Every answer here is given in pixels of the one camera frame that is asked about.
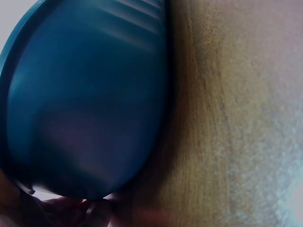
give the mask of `wooden table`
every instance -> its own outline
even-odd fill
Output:
[[[303,224],[303,1],[173,0],[176,103],[128,188],[172,227]]]

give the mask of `blue lid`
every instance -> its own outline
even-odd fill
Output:
[[[166,51],[159,0],[36,3],[1,54],[6,172],[29,189],[85,199],[127,182],[161,128]]]

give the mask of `hand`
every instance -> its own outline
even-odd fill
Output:
[[[107,200],[40,201],[20,191],[0,170],[0,227],[107,227],[110,218]]]

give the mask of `wooden surface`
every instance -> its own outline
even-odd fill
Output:
[[[172,227],[303,225],[302,12],[301,0],[172,1],[176,103],[124,194],[130,226],[149,226],[144,208]]]

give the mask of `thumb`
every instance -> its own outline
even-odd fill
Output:
[[[103,199],[89,208],[86,220],[78,227],[107,227],[111,216],[111,204],[108,200]]]

